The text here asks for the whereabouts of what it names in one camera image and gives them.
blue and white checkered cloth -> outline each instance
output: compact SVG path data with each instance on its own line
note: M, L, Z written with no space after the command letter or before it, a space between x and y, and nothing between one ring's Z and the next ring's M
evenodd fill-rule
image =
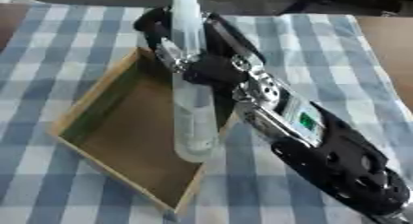
M0 55L0 223L168 223L141 194L95 171L45 133L137 44L143 8L34 6ZM354 17L228 17L267 70L366 135L412 178L412 115ZM182 223L361 223L236 123L206 165Z

table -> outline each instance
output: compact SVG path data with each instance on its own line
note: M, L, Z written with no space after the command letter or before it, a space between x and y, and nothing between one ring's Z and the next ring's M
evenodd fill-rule
M138 194L91 169L45 134L47 124L101 76L107 63L119 59L115 53L126 54L143 43L132 30L143 11L49 5L29 10L19 34L0 56L3 220L164 221ZM400 99L372 59L353 17L228 20L266 54L270 73L352 122L409 171L413 119L402 113ZM360 223L358 214L322 195L275 159L267 146L250 127L236 123L225 147L207 164L205 182L183 223Z
M413 111L413 18L358 17L358 21L398 95Z
M25 17L27 5L0 4L0 53ZM363 33L397 93L413 111L413 18L357 17Z
M12 36L20 21L25 17L28 6L0 4L0 53Z

robotic arm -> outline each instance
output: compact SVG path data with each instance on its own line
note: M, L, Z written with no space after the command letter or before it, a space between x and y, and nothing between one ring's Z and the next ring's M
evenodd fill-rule
M209 13L203 21L206 51L198 56L184 56L171 41L167 7L147 12L135 29L172 72L209 85L216 97L229 100L274 154L308 182L377 223L409 223L411 190L386 167L383 153L331 112L268 74L264 56L224 18Z

wooden table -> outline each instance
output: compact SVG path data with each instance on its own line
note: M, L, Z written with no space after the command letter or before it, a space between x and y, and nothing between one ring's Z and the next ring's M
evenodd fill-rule
M358 17L395 89L413 112L413 18Z
M0 4L0 53L5 49L29 7L17 4Z
M28 10L0 4L0 53ZM361 29L395 89L413 111L413 18L358 17Z

clear plastic bottle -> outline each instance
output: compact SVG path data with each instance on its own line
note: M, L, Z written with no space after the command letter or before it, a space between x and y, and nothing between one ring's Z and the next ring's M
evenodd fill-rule
M197 0L173 0L172 40L186 56L199 54L205 33ZM190 162L207 160L218 144L212 90L173 74L175 151Z

